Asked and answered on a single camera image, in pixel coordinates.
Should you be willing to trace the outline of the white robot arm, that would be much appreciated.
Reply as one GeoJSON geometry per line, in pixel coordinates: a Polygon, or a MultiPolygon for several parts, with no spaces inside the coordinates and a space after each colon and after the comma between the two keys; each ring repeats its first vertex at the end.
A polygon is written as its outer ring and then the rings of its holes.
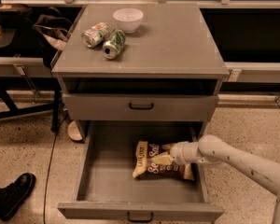
{"type": "Polygon", "coordinates": [[[280,224],[280,163],[242,151],[213,135],[197,142],[178,142],[154,156],[156,164],[227,163],[276,196],[272,224],[280,224]]]}

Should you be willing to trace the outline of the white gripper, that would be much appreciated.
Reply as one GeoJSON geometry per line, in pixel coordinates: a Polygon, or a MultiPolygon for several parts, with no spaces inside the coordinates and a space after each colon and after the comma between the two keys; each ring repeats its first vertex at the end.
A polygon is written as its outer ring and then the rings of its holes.
{"type": "Polygon", "coordinates": [[[178,142],[161,145],[163,152],[154,156],[151,161],[160,165],[171,165],[173,161],[178,165],[186,165],[188,163],[197,163],[200,159],[197,142],[178,142]]]}

